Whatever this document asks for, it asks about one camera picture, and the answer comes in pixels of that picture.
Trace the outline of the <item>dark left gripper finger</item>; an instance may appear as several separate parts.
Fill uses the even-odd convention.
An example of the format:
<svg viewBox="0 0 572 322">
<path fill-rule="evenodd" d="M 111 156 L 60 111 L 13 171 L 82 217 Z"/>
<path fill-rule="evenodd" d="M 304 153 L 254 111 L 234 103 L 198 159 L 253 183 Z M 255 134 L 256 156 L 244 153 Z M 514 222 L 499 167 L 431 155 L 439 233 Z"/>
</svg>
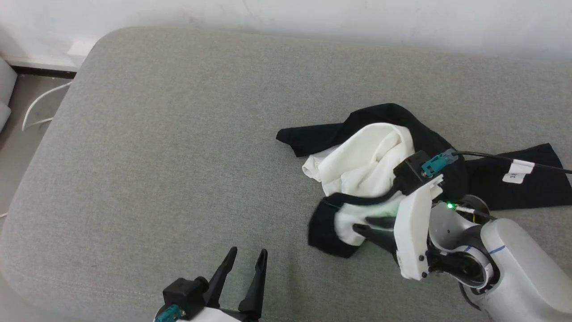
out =
<svg viewBox="0 0 572 322">
<path fill-rule="evenodd" d="M 237 256 L 237 247 L 233 246 L 230 248 L 226 257 L 223 259 L 222 263 L 219 265 L 214 275 L 209 281 L 209 287 L 206 293 L 204 293 L 204 300 L 206 302 L 206 307 L 219 309 L 220 308 L 220 297 L 223 291 L 223 286 L 225 284 L 227 275 L 233 269 L 233 265 Z"/>
<path fill-rule="evenodd" d="M 245 298 L 239 303 L 241 320 L 259 320 L 263 314 L 268 251 L 262 249 L 255 264 L 255 275 Z"/>
</svg>

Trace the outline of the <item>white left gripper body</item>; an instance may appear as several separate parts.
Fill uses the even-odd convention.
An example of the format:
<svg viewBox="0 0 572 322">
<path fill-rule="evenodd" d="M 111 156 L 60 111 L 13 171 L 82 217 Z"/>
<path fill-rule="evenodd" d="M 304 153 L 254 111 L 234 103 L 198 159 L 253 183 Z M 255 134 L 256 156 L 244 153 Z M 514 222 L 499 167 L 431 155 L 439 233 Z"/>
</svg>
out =
<svg viewBox="0 0 572 322">
<path fill-rule="evenodd" d="M 235 309 L 211 308 L 205 306 L 193 322 L 259 322 L 260 316 L 253 312 L 241 312 Z"/>
</svg>

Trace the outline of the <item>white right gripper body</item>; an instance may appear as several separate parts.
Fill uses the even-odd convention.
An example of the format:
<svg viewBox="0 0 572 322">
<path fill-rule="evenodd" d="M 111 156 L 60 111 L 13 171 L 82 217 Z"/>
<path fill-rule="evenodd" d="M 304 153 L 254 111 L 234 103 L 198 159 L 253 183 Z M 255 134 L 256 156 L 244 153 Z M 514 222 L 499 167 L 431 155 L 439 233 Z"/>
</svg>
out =
<svg viewBox="0 0 572 322">
<path fill-rule="evenodd" d="M 400 273 L 405 279 L 422 280 L 428 273 L 427 259 L 419 257 L 428 250 L 427 238 L 433 200 L 442 193 L 443 175 L 407 195 L 399 204 L 394 237 Z"/>
</svg>

